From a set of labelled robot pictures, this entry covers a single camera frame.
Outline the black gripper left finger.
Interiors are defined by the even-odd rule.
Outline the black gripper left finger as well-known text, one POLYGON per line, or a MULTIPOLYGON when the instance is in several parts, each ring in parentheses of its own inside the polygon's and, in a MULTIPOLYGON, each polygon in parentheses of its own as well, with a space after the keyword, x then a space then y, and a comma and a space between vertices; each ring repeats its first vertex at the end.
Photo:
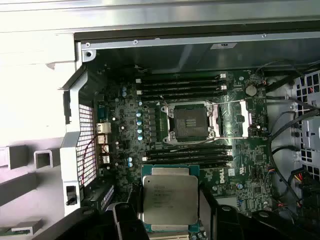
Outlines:
POLYGON ((105 212, 81 207, 37 235, 38 240, 148 240, 137 210, 143 187, 133 186, 126 202, 115 202, 105 212))

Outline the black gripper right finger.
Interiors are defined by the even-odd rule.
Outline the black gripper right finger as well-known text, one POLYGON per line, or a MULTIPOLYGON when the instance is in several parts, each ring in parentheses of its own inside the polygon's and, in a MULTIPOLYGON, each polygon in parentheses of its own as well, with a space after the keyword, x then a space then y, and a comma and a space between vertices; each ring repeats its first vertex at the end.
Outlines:
POLYGON ((271 211, 246 216, 219 204, 206 186, 199 187, 199 220, 209 240, 311 240, 313 234, 271 211))

